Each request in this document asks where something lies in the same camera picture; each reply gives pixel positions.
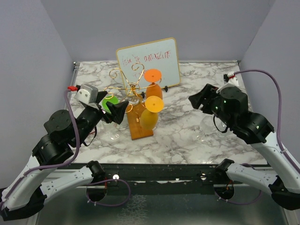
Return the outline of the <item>green plastic wine glass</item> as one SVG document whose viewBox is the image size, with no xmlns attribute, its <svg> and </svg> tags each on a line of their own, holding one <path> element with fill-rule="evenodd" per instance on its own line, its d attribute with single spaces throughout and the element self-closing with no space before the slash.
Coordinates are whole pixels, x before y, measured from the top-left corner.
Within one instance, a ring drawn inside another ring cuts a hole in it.
<svg viewBox="0 0 300 225">
<path fill-rule="evenodd" d="M 109 108 L 107 106 L 106 103 L 112 103 L 113 105 L 115 104 L 118 104 L 119 103 L 119 100 L 116 96 L 113 96 L 113 95 L 110 95 L 110 96 L 107 96 L 105 97 L 103 100 L 102 100 L 102 107 L 106 110 L 106 111 L 109 111 Z"/>
</svg>

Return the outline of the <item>yellow plastic wine glass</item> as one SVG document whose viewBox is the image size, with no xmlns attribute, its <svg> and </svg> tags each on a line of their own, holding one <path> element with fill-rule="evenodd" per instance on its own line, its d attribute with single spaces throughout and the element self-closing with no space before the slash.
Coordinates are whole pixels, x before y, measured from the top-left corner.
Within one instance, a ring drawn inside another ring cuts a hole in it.
<svg viewBox="0 0 300 225">
<path fill-rule="evenodd" d="M 158 113 L 164 108 L 164 102 L 157 96 L 150 96 L 145 101 L 146 109 L 140 116 L 140 125 L 146 130 L 152 130 L 158 121 Z"/>
</svg>

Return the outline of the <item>orange plastic wine glass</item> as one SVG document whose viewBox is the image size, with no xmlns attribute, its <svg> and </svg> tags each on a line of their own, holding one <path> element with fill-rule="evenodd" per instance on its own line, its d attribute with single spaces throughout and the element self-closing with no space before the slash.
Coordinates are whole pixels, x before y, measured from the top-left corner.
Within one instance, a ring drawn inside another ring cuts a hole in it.
<svg viewBox="0 0 300 225">
<path fill-rule="evenodd" d="M 144 74 L 144 79 L 150 83 L 150 85 L 146 88 L 146 98 L 151 96 L 159 97 L 163 99 L 162 89 L 159 86 L 159 82 L 161 82 L 162 73 L 158 69 L 149 69 Z"/>
</svg>

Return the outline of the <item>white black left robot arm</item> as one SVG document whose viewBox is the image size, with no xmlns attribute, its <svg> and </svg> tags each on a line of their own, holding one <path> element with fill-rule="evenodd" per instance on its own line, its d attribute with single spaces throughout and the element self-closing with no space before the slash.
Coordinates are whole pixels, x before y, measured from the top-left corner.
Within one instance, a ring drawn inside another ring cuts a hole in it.
<svg viewBox="0 0 300 225">
<path fill-rule="evenodd" d="M 69 90 L 64 92 L 67 109 L 56 111 L 44 124 L 47 134 L 32 151 L 27 165 L 7 188 L 0 191 L 0 215 L 4 221 L 29 218 L 53 198 L 78 186 L 93 186 L 112 182 L 98 161 L 90 161 L 73 174 L 45 182 L 45 178 L 60 167 L 71 164 L 78 156 L 79 148 L 97 124 L 120 124 L 123 121 L 128 101 L 108 103 L 109 113 L 101 106 L 85 109 L 78 118 L 74 117 L 68 99 Z"/>
</svg>

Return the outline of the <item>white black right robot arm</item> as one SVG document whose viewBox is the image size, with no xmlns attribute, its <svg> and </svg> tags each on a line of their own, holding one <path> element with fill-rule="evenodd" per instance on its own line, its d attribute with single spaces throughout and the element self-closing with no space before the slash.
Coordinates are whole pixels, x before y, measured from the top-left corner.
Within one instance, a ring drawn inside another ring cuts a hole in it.
<svg viewBox="0 0 300 225">
<path fill-rule="evenodd" d="M 248 109 L 248 96 L 236 86 L 219 89 L 210 84 L 189 96 L 194 109 L 221 119 L 227 129 L 258 151 L 275 171 L 267 174 L 247 168 L 233 160 L 224 159 L 215 172 L 216 180 L 248 184 L 271 196 L 275 203 L 287 210 L 300 208 L 299 163 L 287 150 L 281 150 L 274 127 L 261 114 Z"/>
</svg>

